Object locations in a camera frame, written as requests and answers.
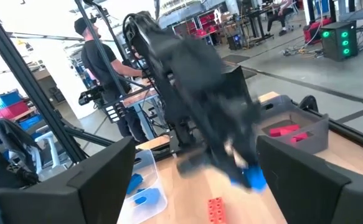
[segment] person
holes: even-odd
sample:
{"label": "person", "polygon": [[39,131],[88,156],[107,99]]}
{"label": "person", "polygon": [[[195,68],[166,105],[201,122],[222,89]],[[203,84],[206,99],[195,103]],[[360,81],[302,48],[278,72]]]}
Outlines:
{"label": "person", "polygon": [[282,36],[286,34],[285,17],[288,14],[293,13],[293,0],[274,0],[273,7],[279,7],[279,9],[276,10],[274,15],[268,19],[267,32],[270,33],[271,26],[273,25],[274,21],[280,21],[282,30],[280,31],[279,35]]}
{"label": "person", "polygon": [[[98,33],[98,27],[94,25],[97,21],[96,18],[90,19],[93,24],[93,32],[97,34],[100,38],[101,35]],[[118,89],[114,79],[112,78],[108,68],[106,67],[100,51],[94,42],[92,32],[87,27],[87,23],[83,18],[79,18],[75,21],[75,31],[76,33],[82,35],[85,39],[85,43],[82,48],[82,62],[90,75],[90,77],[97,79],[100,84],[105,89],[103,98],[107,102],[112,102],[118,100],[121,97],[121,92]],[[112,49],[101,43],[106,56],[109,58],[113,69],[120,75],[128,77],[141,77],[143,75],[141,70],[133,69],[123,65],[118,59],[116,59],[115,54]],[[130,91],[130,86],[123,80],[119,80],[121,86],[125,89],[125,92]],[[120,134],[123,137],[132,136],[137,141],[137,144],[148,141],[141,126],[141,121],[138,118],[137,112],[134,108],[125,108],[126,113],[124,117],[120,117],[117,121]]]}

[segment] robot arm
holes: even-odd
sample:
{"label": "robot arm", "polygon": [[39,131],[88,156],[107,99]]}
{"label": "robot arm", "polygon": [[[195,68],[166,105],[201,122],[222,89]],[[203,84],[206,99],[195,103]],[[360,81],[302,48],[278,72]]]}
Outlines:
{"label": "robot arm", "polygon": [[215,49],[201,40],[183,39],[160,29],[148,12],[128,15],[123,34],[129,49],[133,46],[146,59],[148,77],[164,104],[186,108],[205,140],[205,149],[181,163],[179,172],[212,165],[250,188],[243,170],[226,153],[224,143],[231,139],[249,167],[258,165],[252,124],[258,119],[260,104],[224,90],[224,65]]}

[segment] gray bin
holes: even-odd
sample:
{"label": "gray bin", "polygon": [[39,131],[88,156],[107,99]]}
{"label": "gray bin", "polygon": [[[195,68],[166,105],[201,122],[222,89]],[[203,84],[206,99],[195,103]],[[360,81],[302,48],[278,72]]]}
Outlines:
{"label": "gray bin", "polygon": [[[298,124],[299,129],[289,134],[271,137],[289,144],[310,154],[321,152],[328,148],[328,115],[310,114],[292,104],[286,95],[280,95],[262,103],[262,121],[257,125],[257,134],[270,136],[270,129]],[[296,135],[306,133],[308,137],[298,142],[292,142]]]}

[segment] black camera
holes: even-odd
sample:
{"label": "black camera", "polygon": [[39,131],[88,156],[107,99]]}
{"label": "black camera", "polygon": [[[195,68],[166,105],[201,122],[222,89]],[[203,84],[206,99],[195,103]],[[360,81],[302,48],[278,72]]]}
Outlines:
{"label": "black camera", "polygon": [[104,88],[102,86],[95,86],[91,90],[82,92],[79,96],[79,105],[83,106],[94,101],[98,108],[101,108],[104,105],[104,99],[102,97],[103,92]]}

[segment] clear plastic bin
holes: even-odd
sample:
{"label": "clear plastic bin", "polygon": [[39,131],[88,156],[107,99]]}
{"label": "clear plastic bin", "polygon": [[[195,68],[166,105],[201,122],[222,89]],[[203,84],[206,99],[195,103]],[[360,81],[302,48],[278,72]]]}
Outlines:
{"label": "clear plastic bin", "polygon": [[141,175],[143,182],[129,195],[126,195],[118,224],[142,223],[167,207],[167,199],[151,150],[137,153],[136,161],[133,174]]}
{"label": "clear plastic bin", "polygon": [[[315,154],[328,148],[328,119],[327,114],[320,118],[299,109],[288,96],[281,95],[262,103],[262,121],[257,125],[257,134],[271,137],[270,130],[273,128],[298,124],[296,131],[271,138]],[[306,138],[292,141],[300,134],[306,134]]]}

